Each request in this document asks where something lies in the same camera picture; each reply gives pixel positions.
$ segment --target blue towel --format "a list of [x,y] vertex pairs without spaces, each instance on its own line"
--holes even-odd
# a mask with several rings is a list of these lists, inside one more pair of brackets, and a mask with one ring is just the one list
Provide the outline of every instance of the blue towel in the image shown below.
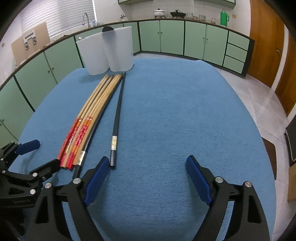
[[[77,69],[48,94],[20,137],[22,143],[38,139],[41,146],[19,156],[10,171],[29,173],[56,158],[104,75],[89,76],[86,69]],[[120,86],[94,136],[82,175],[102,156],[110,156],[119,90]],[[126,74],[117,169],[88,207],[104,240],[192,240],[208,206],[186,173],[189,155],[228,183],[252,182],[272,234],[276,195],[271,164],[256,125],[234,90],[203,61],[145,58],[136,59]],[[50,181],[66,184],[72,174],[61,170]],[[232,205],[217,240],[225,237]],[[72,238],[80,240],[67,203],[64,208]]]

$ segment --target chopstick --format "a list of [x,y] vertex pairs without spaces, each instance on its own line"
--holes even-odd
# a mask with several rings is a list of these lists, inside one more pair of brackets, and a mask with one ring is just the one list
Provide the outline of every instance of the chopstick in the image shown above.
[[113,168],[116,168],[118,128],[119,128],[120,110],[121,110],[125,79],[126,79],[126,72],[124,72],[124,75],[122,78],[122,83],[121,83],[121,88],[120,88],[118,103],[116,108],[115,120],[114,120],[112,141],[111,141],[110,166]]

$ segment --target white plastic container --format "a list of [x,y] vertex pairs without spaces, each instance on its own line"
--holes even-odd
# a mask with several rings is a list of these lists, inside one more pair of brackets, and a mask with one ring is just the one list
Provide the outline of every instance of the white plastic container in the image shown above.
[[131,27],[103,32],[102,37],[111,71],[130,70],[134,61]]
[[88,36],[76,43],[90,75],[102,74],[109,69],[102,33]]

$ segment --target window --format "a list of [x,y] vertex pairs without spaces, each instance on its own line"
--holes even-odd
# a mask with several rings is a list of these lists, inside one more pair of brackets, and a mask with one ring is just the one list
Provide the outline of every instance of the window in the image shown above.
[[92,0],[33,0],[20,12],[22,34],[46,22],[49,36],[54,36],[81,25],[84,12],[89,22],[95,21]]

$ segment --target drawer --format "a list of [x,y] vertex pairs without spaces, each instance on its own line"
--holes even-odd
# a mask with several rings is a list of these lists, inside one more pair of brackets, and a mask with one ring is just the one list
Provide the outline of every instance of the drawer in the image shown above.
[[229,31],[228,42],[236,46],[239,46],[245,50],[248,50],[250,40],[239,34]]
[[241,74],[244,63],[229,56],[225,56],[223,67],[226,67]]
[[232,44],[227,44],[226,55],[245,62],[247,51]]

